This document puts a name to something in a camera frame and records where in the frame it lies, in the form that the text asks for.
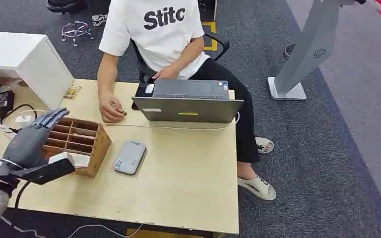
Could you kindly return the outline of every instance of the wooden divider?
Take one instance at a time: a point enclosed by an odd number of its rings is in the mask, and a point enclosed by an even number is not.
[[[101,124],[63,118],[50,132],[43,147],[43,154],[46,159],[63,151],[88,155],[90,156],[88,167],[78,167],[75,173],[95,177],[111,142]]]

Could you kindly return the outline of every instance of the black power adapter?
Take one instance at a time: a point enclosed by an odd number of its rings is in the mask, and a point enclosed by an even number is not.
[[[12,91],[5,91],[0,93],[0,118],[14,109],[15,94]]]

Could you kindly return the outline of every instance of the white box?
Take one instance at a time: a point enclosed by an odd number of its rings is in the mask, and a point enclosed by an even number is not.
[[[21,78],[58,108],[74,78],[46,35],[0,32],[0,77]]]

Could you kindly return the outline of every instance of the robotic hand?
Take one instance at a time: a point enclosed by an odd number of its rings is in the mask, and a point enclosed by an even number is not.
[[[6,148],[0,159],[0,217],[19,179],[43,185],[75,171],[68,158],[48,164],[42,157],[42,147],[50,131],[68,114],[66,108],[61,108],[41,115],[30,126],[22,128]]]

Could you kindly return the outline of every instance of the white mouse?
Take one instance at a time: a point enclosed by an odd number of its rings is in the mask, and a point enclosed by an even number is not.
[[[145,89],[145,93],[146,94],[150,94],[150,93],[152,93],[152,90],[154,90],[154,84],[152,83],[152,84],[149,84],[148,86],[147,86],[147,88]]]

